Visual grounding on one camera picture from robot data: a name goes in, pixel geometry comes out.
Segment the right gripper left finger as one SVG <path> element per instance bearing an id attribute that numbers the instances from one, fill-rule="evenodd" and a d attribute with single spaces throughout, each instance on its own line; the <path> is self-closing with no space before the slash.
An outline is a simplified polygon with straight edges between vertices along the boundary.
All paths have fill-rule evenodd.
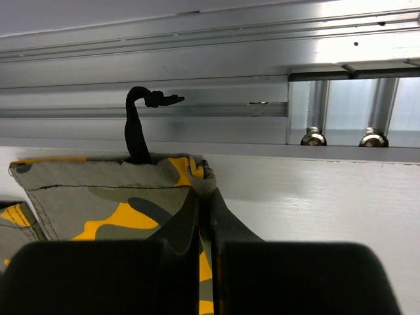
<path id="1" fill-rule="evenodd" d="M 25 245 L 1 277 L 2 314 L 197 314 L 199 201 L 147 240 Z"/>

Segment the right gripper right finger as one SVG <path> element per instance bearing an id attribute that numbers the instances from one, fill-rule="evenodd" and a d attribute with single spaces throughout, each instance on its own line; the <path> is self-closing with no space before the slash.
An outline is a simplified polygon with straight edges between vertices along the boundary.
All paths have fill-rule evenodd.
<path id="1" fill-rule="evenodd" d="M 386 272 L 367 246 L 265 241 L 209 201 L 217 314 L 399 314 Z"/>

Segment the camouflage yellow green trousers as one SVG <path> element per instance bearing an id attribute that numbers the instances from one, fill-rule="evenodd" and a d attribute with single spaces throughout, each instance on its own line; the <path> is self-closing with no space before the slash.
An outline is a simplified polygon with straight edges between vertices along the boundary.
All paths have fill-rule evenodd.
<path id="1" fill-rule="evenodd" d="M 35 218 L 21 206 L 1 216 L 34 242 L 147 240 L 182 207 L 189 192 L 199 201 L 199 312 L 213 314 L 211 247 L 201 236 L 200 212 L 214 194 L 216 178 L 194 156 L 153 156 L 138 116 L 137 100 L 150 108 L 182 102 L 178 95 L 133 87 L 125 101 L 126 159 L 39 159 L 10 164 L 14 180 L 33 205 Z"/>

